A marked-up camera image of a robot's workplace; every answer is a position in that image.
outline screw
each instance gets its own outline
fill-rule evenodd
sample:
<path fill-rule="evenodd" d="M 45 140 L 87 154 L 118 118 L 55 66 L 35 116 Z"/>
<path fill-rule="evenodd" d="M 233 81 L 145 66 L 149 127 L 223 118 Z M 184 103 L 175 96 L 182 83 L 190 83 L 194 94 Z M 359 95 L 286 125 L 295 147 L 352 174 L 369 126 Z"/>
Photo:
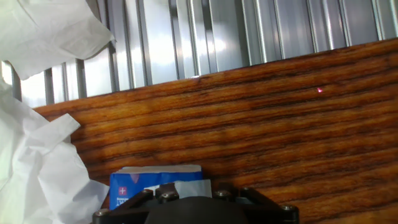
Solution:
<path fill-rule="evenodd" d="M 163 193 L 161 195 L 162 198 L 172 198 L 172 197 L 176 197 L 177 194 L 175 192 L 167 192 L 167 193 Z"/>
<path fill-rule="evenodd" d="M 111 212 L 109 209 L 107 209 L 107 208 L 102 208 L 102 209 L 99 209 L 98 211 L 96 211 L 96 212 L 95 212 L 95 215 L 96 215 L 96 216 L 103 216 L 103 215 L 108 214 L 109 212 Z"/>
<path fill-rule="evenodd" d="M 227 197 L 231 195 L 231 193 L 227 190 L 218 190 L 215 192 L 215 194 L 219 197 Z"/>
<path fill-rule="evenodd" d="M 280 207 L 285 211 L 294 211 L 297 209 L 297 207 L 294 205 L 281 205 Z"/>

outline red logo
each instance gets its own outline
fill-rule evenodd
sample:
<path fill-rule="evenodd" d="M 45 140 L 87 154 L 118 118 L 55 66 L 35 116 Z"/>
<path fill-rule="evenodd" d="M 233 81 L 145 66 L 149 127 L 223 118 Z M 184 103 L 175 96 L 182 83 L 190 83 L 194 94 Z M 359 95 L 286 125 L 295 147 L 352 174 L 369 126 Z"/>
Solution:
<path fill-rule="evenodd" d="M 127 187 L 119 187 L 119 195 L 127 195 Z"/>

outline corrugated metal sheet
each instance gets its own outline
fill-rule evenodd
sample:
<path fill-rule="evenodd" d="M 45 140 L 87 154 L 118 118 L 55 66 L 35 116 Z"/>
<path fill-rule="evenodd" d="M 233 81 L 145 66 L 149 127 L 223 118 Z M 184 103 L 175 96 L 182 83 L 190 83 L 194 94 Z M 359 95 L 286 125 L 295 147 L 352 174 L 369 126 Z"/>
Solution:
<path fill-rule="evenodd" d="M 398 0 L 98 0 L 116 40 L 95 57 L 20 81 L 31 107 L 398 36 Z"/>

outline crumpled tissue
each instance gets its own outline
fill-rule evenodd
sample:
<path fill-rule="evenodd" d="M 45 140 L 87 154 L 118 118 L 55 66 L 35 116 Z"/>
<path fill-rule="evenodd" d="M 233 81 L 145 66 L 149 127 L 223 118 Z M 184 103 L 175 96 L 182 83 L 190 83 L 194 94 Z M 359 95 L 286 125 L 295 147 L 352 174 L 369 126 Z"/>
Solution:
<path fill-rule="evenodd" d="M 0 76 L 0 223 L 91 222 L 109 187 L 89 179 L 68 142 L 78 127 L 69 114 L 48 122 Z"/>
<path fill-rule="evenodd" d="M 25 80 L 71 59 L 92 57 L 114 39 L 94 14 L 96 0 L 2 0 L 0 60 L 10 61 Z"/>

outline wooden board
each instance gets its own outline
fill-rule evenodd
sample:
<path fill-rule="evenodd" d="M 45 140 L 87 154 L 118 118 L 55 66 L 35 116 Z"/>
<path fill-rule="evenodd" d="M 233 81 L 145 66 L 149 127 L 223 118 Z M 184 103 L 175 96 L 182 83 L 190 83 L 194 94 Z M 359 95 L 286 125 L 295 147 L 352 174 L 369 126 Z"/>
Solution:
<path fill-rule="evenodd" d="M 398 222 L 398 39 L 37 108 L 70 113 L 92 179 L 199 164 L 305 223 Z"/>

